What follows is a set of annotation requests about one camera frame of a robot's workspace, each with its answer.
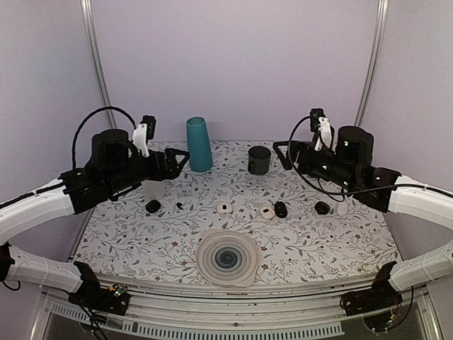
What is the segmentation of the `white ribbed vase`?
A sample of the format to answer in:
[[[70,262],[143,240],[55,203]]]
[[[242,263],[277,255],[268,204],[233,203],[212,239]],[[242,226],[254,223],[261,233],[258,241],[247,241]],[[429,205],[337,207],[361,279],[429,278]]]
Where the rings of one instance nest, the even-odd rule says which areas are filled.
[[[145,197],[149,200],[160,200],[164,197],[164,183],[160,181],[144,181],[142,190]]]

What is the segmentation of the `white earbud charging case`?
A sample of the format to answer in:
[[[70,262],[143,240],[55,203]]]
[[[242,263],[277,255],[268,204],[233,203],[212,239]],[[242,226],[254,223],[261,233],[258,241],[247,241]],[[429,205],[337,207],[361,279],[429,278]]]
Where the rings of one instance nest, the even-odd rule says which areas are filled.
[[[217,205],[217,212],[221,215],[232,214],[234,211],[233,205],[231,203],[219,203]]]

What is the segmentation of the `black round earbud case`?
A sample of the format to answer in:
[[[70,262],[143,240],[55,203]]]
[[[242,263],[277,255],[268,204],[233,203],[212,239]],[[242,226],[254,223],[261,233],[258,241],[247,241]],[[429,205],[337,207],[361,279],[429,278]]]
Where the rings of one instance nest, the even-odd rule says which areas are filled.
[[[327,215],[331,207],[327,203],[319,201],[315,204],[314,209],[319,215]]]

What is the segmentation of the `aluminium frame post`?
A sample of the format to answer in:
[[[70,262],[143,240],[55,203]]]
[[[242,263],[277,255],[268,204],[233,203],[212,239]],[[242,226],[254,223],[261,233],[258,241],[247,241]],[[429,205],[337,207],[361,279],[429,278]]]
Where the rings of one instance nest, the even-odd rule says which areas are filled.
[[[362,93],[360,96],[357,112],[355,116],[355,126],[362,127],[365,121],[369,100],[372,94],[372,88],[374,78],[377,73],[379,56],[382,51],[382,44],[385,36],[386,20],[389,10],[388,0],[378,0],[377,2],[377,14],[374,24],[374,33],[372,37],[372,45],[369,55],[369,61],[367,64],[367,71],[365,74],[365,81],[362,87]]]
[[[81,15],[84,24],[84,30],[86,34],[86,40],[88,43],[88,51],[93,65],[93,71],[95,74],[96,85],[101,98],[103,106],[110,106],[110,96],[108,93],[108,87],[105,80],[103,71],[103,65],[101,61],[100,49],[98,46],[98,39],[96,35],[96,26],[93,15],[92,1],[80,0]]]

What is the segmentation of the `black oval earbud case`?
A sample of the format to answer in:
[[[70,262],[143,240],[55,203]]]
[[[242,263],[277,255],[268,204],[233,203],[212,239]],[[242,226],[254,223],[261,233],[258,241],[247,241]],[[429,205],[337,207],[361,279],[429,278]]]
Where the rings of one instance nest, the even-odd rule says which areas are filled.
[[[274,209],[275,209],[275,214],[277,217],[279,217],[279,218],[287,217],[287,208],[283,202],[277,201],[274,205]]]

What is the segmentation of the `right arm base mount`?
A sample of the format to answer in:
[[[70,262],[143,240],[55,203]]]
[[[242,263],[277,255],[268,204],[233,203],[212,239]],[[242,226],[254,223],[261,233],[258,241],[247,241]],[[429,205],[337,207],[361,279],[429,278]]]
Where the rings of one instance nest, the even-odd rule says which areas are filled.
[[[397,306],[403,302],[401,293],[395,290],[389,282],[390,272],[395,265],[395,261],[383,265],[370,288],[350,291],[341,295],[340,307],[347,316]]]

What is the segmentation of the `teal tall vase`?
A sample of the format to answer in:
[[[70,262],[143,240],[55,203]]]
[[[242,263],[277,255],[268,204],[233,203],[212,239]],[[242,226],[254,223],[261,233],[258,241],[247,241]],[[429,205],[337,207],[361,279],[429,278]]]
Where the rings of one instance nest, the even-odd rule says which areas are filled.
[[[195,172],[210,170],[213,159],[206,120],[202,117],[189,118],[186,121],[186,138],[190,168]]]

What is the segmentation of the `swirl patterned ceramic plate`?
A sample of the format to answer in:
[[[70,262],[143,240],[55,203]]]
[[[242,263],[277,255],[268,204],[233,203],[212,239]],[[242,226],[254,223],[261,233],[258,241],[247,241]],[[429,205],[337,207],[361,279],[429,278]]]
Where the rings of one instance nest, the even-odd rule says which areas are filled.
[[[209,283],[245,288],[260,265],[258,245],[251,238],[230,231],[206,231],[195,252],[195,265]]]

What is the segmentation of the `small white earbud case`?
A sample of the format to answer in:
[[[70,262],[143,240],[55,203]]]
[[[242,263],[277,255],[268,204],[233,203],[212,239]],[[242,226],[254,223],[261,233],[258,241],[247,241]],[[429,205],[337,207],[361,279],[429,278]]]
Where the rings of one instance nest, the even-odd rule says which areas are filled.
[[[263,206],[260,209],[260,214],[261,214],[262,218],[265,220],[271,220],[275,217],[274,209],[272,207],[268,207],[268,206]]]

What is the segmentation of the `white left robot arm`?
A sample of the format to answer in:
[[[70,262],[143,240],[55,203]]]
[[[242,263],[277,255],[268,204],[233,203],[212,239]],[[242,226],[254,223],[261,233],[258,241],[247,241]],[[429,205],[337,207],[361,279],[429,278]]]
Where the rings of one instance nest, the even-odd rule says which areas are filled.
[[[91,157],[82,168],[64,172],[47,185],[1,204],[1,279],[24,281],[76,293],[89,307],[100,307],[105,292],[84,263],[64,263],[30,254],[10,240],[61,217],[78,215],[139,188],[144,181],[173,180],[190,158],[187,151],[147,147],[148,134],[133,136],[109,129],[91,140]]]

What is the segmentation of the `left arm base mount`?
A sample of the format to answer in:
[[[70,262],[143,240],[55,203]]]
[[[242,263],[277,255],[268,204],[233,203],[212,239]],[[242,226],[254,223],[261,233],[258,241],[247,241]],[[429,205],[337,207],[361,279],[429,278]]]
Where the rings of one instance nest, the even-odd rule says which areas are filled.
[[[75,261],[74,265],[79,270],[81,285],[75,293],[68,293],[68,301],[71,304],[87,310],[126,315],[130,302],[126,285],[114,283],[108,288],[102,288],[95,273],[87,264]]]

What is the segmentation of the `right aluminium frame post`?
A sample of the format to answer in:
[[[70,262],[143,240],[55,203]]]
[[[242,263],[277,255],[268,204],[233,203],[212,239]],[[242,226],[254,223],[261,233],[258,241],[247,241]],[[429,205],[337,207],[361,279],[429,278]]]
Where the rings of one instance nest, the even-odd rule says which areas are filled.
[[[372,37],[372,45],[369,55],[369,61],[367,64],[367,71],[365,74],[365,81],[362,87],[362,93],[360,96],[357,112],[355,116],[355,126],[362,127],[365,121],[369,100],[372,94],[372,88],[374,78],[377,73],[379,56],[382,51],[382,44],[385,36],[386,20],[389,10],[388,0],[378,0],[377,2],[377,14],[374,24],[374,33]]]

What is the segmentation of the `dark grey mug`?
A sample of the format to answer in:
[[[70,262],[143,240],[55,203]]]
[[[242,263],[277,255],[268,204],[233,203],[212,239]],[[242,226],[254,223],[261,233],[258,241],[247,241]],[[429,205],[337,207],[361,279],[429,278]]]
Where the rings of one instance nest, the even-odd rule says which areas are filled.
[[[268,173],[271,151],[264,146],[253,146],[248,150],[248,172],[262,176]]]

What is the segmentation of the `small black earbud case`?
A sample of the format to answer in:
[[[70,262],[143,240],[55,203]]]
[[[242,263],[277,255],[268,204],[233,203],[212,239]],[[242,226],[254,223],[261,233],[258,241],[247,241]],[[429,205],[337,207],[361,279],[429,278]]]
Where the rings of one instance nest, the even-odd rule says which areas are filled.
[[[148,213],[156,213],[161,209],[161,204],[158,200],[150,200],[146,205],[145,205],[145,210]]]

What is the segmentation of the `left aluminium frame post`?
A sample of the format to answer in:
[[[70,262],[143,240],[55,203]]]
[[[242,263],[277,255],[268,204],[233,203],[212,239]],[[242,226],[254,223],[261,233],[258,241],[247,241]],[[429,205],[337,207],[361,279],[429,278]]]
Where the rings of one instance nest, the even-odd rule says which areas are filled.
[[[96,35],[96,26],[93,15],[92,1],[80,0],[81,15],[84,24],[84,30],[86,34],[86,40],[88,43],[88,51],[93,65],[93,71],[95,74],[96,85],[101,98],[103,106],[110,106],[110,96],[108,93],[108,87],[105,80],[103,71],[103,65],[101,61],[100,49],[98,46],[98,39]]]

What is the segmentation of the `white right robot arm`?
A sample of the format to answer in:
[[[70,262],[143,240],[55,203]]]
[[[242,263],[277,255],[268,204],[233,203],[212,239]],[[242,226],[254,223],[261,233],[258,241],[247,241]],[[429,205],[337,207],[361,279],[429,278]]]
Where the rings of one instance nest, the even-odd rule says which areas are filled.
[[[341,194],[381,213],[407,215],[452,228],[452,193],[421,183],[398,171],[372,166],[374,137],[362,128],[338,130],[335,149],[325,142],[293,139],[275,142],[273,149],[286,170],[303,181],[323,179],[341,187]],[[452,242],[409,260],[384,265],[366,294],[366,303],[382,308],[394,295],[411,286],[452,274]]]

